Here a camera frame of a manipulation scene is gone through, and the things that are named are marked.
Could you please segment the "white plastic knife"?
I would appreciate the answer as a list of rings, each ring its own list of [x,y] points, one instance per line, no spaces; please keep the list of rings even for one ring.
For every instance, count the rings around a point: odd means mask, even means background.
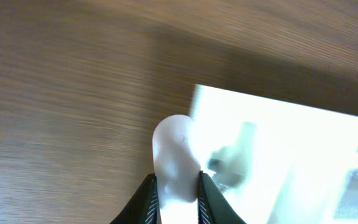
[[[154,130],[152,154],[162,223],[198,222],[200,164],[191,148],[194,130],[195,122],[181,114],[163,119]]]

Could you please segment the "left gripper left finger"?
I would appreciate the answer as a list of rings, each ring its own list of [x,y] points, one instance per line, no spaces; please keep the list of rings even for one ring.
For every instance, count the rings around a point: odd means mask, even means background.
[[[157,224],[158,210],[157,178],[151,173],[110,224]]]

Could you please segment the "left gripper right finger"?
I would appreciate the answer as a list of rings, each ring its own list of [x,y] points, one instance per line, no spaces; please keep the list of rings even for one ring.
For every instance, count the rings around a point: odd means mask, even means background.
[[[246,224],[203,171],[199,172],[197,201],[199,224]]]

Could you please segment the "small dark steel spoon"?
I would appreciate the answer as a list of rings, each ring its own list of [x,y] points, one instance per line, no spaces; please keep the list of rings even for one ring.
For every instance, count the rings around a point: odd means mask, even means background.
[[[242,123],[233,144],[211,153],[207,168],[214,172],[211,178],[221,192],[238,188],[249,177],[256,130],[255,123]]]

